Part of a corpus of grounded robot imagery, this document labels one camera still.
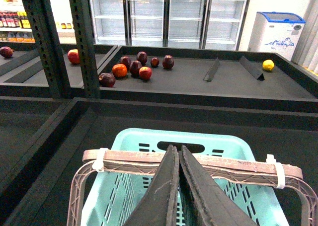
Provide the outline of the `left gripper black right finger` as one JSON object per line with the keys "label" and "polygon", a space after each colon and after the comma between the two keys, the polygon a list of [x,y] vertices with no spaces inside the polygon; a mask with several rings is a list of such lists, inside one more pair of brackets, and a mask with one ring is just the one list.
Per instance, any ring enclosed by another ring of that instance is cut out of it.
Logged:
{"label": "left gripper black right finger", "polygon": [[187,226],[255,226],[186,146],[179,155],[179,189]]}

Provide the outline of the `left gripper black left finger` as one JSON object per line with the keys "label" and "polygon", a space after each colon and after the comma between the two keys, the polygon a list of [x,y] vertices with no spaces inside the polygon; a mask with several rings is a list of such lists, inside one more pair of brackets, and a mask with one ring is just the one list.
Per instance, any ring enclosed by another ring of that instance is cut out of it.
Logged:
{"label": "left gripper black left finger", "polygon": [[178,185],[178,151],[175,146],[169,145],[148,190],[124,225],[176,225]]}

